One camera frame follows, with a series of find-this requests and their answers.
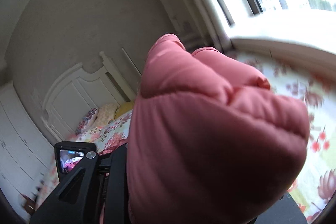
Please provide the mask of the pink quilted down jacket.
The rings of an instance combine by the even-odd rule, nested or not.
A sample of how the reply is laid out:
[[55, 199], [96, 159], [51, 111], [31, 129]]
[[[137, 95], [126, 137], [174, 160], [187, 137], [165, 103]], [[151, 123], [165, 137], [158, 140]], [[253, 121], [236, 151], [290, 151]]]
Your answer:
[[133, 223], [248, 223], [306, 160], [306, 105], [256, 68], [173, 34], [151, 47], [127, 151]]

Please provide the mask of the beige plush pillow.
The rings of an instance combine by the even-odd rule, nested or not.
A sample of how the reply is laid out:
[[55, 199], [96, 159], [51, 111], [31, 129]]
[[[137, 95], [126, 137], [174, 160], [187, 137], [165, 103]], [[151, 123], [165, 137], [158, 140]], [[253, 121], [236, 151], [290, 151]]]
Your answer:
[[118, 105], [114, 103], [109, 103], [99, 108], [97, 118], [92, 127], [105, 127], [109, 121], [115, 119], [117, 109]]

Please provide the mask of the white headboard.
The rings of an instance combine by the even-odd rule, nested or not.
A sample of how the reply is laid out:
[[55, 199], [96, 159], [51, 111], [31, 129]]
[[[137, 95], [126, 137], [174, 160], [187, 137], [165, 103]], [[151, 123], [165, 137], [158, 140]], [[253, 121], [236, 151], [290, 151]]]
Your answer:
[[57, 141], [66, 140], [75, 133], [81, 118], [89, 110], [114, 103], [117, 106], [135, 99], [126, 79], [116, 64], [103, 51], [99, 53], [102, 67], [94, 73], [78, 63], [62, 73], [49, 88], [41, 117], [44, 126]]

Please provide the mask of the yellow pillow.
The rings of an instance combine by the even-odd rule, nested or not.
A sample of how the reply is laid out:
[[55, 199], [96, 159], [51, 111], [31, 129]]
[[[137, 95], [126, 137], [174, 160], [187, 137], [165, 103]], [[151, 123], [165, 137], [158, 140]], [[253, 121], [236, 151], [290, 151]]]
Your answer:
[[120, 116], [124, 115], [125, 113], [129, 112], [133, 109], [134, 102], [125, 102], [122, 104], [115, 112], [114, 118], [117, 119]]

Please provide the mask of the colourful patterned pillow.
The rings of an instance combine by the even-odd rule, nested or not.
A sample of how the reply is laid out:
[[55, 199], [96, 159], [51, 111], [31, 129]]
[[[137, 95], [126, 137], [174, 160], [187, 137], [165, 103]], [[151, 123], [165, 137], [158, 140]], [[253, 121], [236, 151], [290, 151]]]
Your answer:
[[82, 134], [84, 131], [90, 129], [98, 116], [98, 112], [99, 112], [98, 108], [93, 108], [90, 111], [88, 111], [83, 116], [81, 121], [78, 123], [78, 126], [75, 130], [75, 134], [79, 135]]

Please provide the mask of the white wardrobe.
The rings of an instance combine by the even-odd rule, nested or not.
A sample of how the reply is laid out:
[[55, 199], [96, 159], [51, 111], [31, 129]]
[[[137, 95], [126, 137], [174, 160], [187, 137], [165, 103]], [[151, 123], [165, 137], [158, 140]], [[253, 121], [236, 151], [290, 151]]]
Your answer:
[[34, 198], [50, 171], [54, 149], [31, 120], [12, 83], [1, 87], [1, 191], [28, 222], [24, 196]]

